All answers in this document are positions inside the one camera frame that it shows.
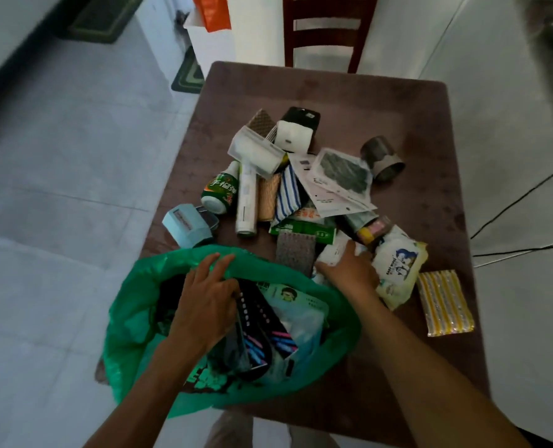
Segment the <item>pile of items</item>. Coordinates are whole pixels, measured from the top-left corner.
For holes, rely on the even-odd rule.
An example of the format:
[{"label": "pile of items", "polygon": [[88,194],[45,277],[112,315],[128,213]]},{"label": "pile of items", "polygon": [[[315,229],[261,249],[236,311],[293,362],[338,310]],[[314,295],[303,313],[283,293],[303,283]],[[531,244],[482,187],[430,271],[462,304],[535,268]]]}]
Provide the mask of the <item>pile of items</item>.
[{"label": "pile of items", "polygon": [[[352,238],[356,254],[374,253],[376,292],[391,310],[410,298],[417,282],[429,336],[472,331],[456,273],[420,274],[426,245],[378,214],[371,202],[372,180],[392,179],[404,163],[384,137],[366,142],[361,157],[327,148],[310,154],[319,121],[319,113],[291,107],[274,123],[260,110],[234,136],[228,154],[236,160],[208,183],[202,206],[181,204],[163,224],[181,248],[192,248],[213,242],[217,216],[236,210],[239,236],[255,236],[265,223],[278,236],[275,262],[323,286],[330,284],[316,273],[316,254],[334,265]],[[245,380],[287,380],[294,364],[301,365],[319,346],[328,305],[286,284],[241,280],[241,287],[239,322],[213,350],[216,364]],[[171,310],[165,314],[172,316]],[[164,321],[165,330],[169,322]]]}]

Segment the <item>brown table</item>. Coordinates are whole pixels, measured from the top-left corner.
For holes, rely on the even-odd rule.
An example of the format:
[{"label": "brown table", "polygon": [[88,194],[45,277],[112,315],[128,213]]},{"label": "brown table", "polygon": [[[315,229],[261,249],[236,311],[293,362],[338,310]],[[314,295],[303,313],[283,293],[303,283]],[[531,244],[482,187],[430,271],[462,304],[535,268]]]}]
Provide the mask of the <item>brown table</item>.
[{"label": "brown table", "polygon": [[[162,218],[177,204],[199,204],[206,183],[232,160],[227,155],[231,139],[258,109],[264,108],[278,120],[292,105],[322,115],[311,151],[331,147],[359,156],[366,140],[385,135],[407,163],[406,170],[391,184],[373,187],[372,202],[413,238],[429,244],[429,260],[423,271],[457,271],[477,329],[468,334],[428,338],[416,290],[396,314],[488,395],[451,116],[442,83],[214,63],[141,255],[176,249],[175,241],[161,224]],[[244,240],[236,237],[234,227],[232,217],[221,220],[219,244],[246,248],[273,259],[276,238],[267,229],[259,228],[256,238]],[[365,337],[354,352],[307,388],[237,408],[261,418],[414,446]]]}]

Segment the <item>green bottle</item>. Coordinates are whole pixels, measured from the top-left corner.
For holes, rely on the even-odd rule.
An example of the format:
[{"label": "green bottle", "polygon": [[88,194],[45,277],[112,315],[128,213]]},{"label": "green bottle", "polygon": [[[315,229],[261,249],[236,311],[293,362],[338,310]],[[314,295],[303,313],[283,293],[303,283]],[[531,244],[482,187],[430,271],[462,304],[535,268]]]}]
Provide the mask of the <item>green bottle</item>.
[{"label": "green bottle", "polygon": [[202,205],[213,214],[225,214],[231,207],[239,188],[239,162],[234,160],[226,170],[206,185]]}]

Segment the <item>chair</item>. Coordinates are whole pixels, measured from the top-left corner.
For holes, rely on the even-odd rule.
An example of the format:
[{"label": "chair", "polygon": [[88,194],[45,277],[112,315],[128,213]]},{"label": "chair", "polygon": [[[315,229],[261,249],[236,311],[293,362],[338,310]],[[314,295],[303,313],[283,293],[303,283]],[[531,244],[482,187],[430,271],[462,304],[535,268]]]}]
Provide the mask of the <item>chair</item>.
[{"label": "chair", "polygon": [[[356,73],[377,2],[378,0],[282,0],[285,66],[293,67],[295,48],[344,45],[353,47],[347,73]],[[359,28],[316,28],[297,31],[294,29],[295,20],[324,17],[357,19],[360,21]]]}]

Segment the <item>leg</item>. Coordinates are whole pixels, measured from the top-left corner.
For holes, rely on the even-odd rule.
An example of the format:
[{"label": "leg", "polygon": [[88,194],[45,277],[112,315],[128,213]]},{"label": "leg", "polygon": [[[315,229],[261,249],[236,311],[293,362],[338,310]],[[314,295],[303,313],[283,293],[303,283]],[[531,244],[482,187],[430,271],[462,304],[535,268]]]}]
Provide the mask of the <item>leg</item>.
[{"label": "leg", "polygon": [[339,448],[327,432],[288,425],[291,448]]},{"label": "leg", "polygon": [[252,448],[254,418],[225,410],[210,429],[204,448]]}]

